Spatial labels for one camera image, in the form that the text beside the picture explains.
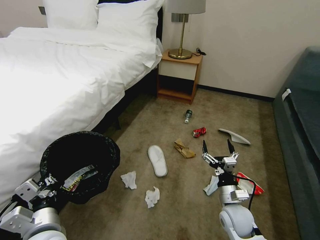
plastic bottle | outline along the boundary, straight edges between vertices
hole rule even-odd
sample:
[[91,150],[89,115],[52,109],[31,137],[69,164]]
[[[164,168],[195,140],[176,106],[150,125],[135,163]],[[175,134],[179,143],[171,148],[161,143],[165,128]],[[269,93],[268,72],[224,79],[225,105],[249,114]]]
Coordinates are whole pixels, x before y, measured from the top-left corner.
[[184,120],[184,123],[188,124],[189,123],[189,119],[191,118],[191,116],[192,116],[192,111],[189,109],[186,112],[186,120]]

nightstand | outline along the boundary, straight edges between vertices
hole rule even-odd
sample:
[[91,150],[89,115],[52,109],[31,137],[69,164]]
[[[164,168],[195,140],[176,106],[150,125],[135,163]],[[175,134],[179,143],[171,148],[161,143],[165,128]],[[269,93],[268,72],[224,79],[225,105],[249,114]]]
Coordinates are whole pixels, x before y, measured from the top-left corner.
[[192,104],[197,91],[203,56],[174,59],[165,51],[159,63],[157,97]]

pillow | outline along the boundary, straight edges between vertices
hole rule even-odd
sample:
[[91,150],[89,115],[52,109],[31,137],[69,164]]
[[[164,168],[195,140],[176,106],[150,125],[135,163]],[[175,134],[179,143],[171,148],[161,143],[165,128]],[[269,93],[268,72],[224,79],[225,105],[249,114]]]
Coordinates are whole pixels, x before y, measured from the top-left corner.
[[164,0],[101,3],[97,31],[143,38],[156,43],[158,11]]
[[48,28],[92,30],[97,27],[99,0],[43,0]]

soda can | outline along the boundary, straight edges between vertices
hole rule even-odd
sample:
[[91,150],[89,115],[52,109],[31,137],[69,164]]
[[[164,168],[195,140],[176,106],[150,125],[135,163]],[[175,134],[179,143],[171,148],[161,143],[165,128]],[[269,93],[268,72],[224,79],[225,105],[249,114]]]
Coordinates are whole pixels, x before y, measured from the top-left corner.
[[200,128],[200,129],[193,130],[192,135],[193,135],[194,138],[198,138],[201,135],[205,135],[206,132],[207,132],[207,129],[203,127],[203,128]]

white slipper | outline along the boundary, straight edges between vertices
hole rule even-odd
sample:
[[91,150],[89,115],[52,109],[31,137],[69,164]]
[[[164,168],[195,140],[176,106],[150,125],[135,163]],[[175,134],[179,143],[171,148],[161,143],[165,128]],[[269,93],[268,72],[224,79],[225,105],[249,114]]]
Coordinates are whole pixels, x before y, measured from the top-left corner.
[[164,177],[167,175],[168,169],[162,149],[157,145],[152,145],[148,149],[148,156],[153,165],[156,176]]

